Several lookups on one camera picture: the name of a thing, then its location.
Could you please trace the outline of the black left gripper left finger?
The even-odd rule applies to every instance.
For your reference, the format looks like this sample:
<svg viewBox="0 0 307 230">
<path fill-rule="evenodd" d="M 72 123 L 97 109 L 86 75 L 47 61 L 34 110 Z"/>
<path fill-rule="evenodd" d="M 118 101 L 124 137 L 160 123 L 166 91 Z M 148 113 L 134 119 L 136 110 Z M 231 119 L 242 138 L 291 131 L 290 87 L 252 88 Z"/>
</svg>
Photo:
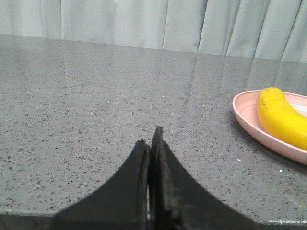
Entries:
<svg viewBox="0 0 307 230">
<path fill-rule="evenodd" d="M 150 147 L 139 140 L 116 173 L 99 189 L 60 211 L 51 230 L 145 230 Z"/>
</svg>

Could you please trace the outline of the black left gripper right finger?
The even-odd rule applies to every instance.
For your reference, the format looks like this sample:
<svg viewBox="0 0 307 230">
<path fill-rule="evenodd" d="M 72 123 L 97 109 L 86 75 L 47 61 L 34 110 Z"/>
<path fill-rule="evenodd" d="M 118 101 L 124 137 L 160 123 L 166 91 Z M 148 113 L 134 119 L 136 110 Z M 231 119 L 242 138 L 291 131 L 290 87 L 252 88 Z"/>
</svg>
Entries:
<svg viewBox="0 0 307 230">
<path fill-rule="evenodd" d="M 162 127 L 155 130 L 150 160 L 150 217 L 154 230 L 256 230 L 258 224 L 206 191 L 184 169 Z"/>
</svg>

